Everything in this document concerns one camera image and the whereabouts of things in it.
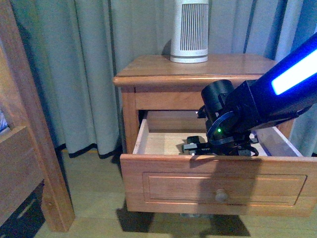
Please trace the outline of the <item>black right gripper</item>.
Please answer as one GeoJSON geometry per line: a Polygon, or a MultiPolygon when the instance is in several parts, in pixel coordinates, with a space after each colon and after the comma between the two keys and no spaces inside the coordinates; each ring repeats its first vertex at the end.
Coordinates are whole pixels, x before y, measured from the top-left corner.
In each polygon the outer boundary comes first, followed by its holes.
{"type": "Polygon", "coordinates": [[[220,156],[258,156],[258,150],[252,146],[259,142],[258,137],[250,138],[250,133],[236,134],[225,139],[200,142],[198,136],[187,137],[187,143],[182,145],[182,152],[190,155],[220,155],[220,156]]]}

